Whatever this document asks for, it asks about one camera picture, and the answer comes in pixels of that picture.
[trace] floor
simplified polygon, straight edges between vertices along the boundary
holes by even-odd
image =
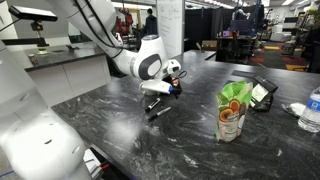
[[[293,67],[297,67],[297,66],[303,67],[307,64],[307,62],[304,59],[300,58],[299,55],[295,55],[294,58],[282,56],[281,46],[283,45],[283,43],[263,42],[262,45],[263,46],[260,50],[255,51],[255,56],[250,58],[250,60],[248,61],[248,65],[262,66],[265,68],[277,68],[277,69],[290,70]],[[113,74],[113,79],[117,79],[123,76],[122,74],[118,74],[117,72],[111,71],[111,73]],[[21,179],[14,172],[4,175],[11,171],[12,171],[12,168],[3,150],[0,147],[0,180],[20,180]],[[118,176],[117,172],[116,173],[114,172],[115,171],[109,174],[110,175],[116,174],[115,176]]]

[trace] snack bag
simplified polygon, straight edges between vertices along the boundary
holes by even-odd
[[[252,83],[232,82],[225,85],[217,94],[219,121],[216,135],[218,139],[230,142],[241,134],[252,88]]]

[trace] marble countertop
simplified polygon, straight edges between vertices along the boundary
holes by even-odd
[[[298,126],[281,104],[305,103],[319,85],[318,74],[204,61],[209,53],[188,51],[177,57],[188,75],[176,100],[161,96],[149,122],[144,109],[156,96],[143,96],[140,80],[124,77],[54,106],[52,109],[108,160],[135,179],[318,179],[320,138]],[[216,93],[228,81],[258,74],[275,83],[270,112],[249,109],[242,134],[229,144],[214,135]]]
[[[79,48],[70,50],[67,46],[60,45],[46,47],[49,54],[37,54],[39,52],[38,49],[14,51],[11,52],[11,54],[27,72],[105,55],[105,53],[93,43],[81,43],[73,46],[79,46]],[[28,54],[35,54],[38,64],[32,64],[28,58]]]

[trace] water bottle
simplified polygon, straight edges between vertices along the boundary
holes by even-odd
[[[320,131],[320,87],[312,91],[298,124],[310,132]]]

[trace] box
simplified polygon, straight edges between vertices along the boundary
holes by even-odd
[[[217,51],[217,41],[203,40],[201,50],[204,51]]]

